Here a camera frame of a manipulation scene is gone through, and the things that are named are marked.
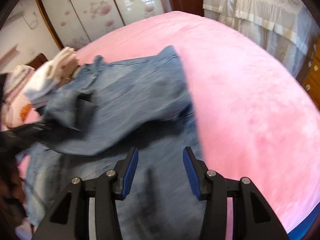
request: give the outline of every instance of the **white curtain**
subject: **white curtain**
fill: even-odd
[[[204,16],[252,39],[296,77],[319,28],[301,1],[204,0]]]

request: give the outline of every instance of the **blue denim jeans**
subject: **blue denim jeans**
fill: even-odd
[[[135,146],[139,163],[130,194],[116,202],[123,239],[199,237],[205,207],[192,195],[182,151],[191,146],[201,159],[201,150],[172,47],[111,64],[97,57],[57,91],[43,118],[60,125],[29,151],[28,215],[34,225],[73,177],[96,178]]]

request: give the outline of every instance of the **pink bedspread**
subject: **pink bedspread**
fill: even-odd
[[[78,56],[112,62],[168,45],[183,62],[207,166],[251,178],[291,231],[320,202],[320,115],[276,59],[223,24],[182,12],[115,30]]]

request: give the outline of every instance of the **blue gripper pad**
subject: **blue gripper pad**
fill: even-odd
[[[121,196],[123,197],[123,199],[125,199],[125,197],[130,193],[133,177],[138,165],[138,160],[139,160],[139,153],[138,153],[138,150],[135,148],[132,154],[131,160],[129,161],[125,175],[123,177],[123,189],[121,192]]]
[[[201,192],[200,192],[200,183],[199,178],[196,173],[196,169],[192,163],[192,160],[190,158],[190,155],[187,151],[187,149],[183,150],[183,164],[187,172],[188,180],[191,186],[191,190],[193,195],[196,196],[198,200],[201,198]]]

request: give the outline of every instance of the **headboard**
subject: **headboard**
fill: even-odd
[[[33,67],[35,70],[37,70],[39,67],[42,66],[43,63],[47,62],[47,58],[45,57],[44,54],[39,54],[36,56],[32,61],[27,63],[27,66]]]

